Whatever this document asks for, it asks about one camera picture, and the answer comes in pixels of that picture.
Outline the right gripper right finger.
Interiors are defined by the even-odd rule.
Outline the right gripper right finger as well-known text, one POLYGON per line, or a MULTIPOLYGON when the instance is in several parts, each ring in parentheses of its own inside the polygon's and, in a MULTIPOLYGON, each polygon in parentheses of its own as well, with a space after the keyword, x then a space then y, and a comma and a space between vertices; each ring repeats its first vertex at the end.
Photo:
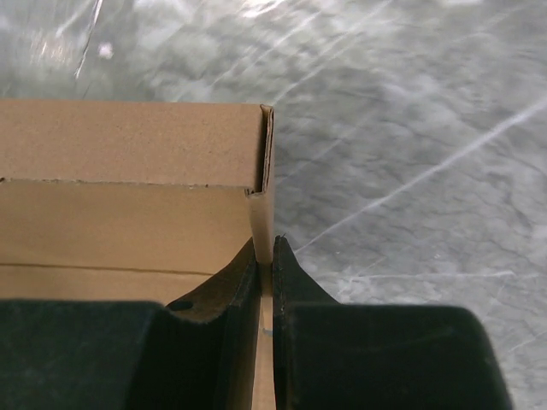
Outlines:
POLYGON ((343 304, 273 249, 280 409, 510 409, 485 328, 464 307, 343 304))

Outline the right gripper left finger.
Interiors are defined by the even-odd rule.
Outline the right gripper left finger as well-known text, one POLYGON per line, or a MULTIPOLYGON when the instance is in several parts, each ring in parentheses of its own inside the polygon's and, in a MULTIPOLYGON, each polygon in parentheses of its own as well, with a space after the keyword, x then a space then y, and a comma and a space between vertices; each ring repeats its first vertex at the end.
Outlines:
POLYGON ((252 243, 182 297, 1 303, 4 409, 248 409, 259 323, 252 243))

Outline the brown cardboard box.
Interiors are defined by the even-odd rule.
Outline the brown cardboard box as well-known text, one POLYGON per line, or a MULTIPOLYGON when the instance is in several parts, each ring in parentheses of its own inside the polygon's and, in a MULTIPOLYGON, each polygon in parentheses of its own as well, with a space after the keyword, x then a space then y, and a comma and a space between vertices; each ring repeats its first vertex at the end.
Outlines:
POLYGON ((266 105, 3 99, 1 303, 167 305, 252 243, 273 409, 273 169, 266 105))

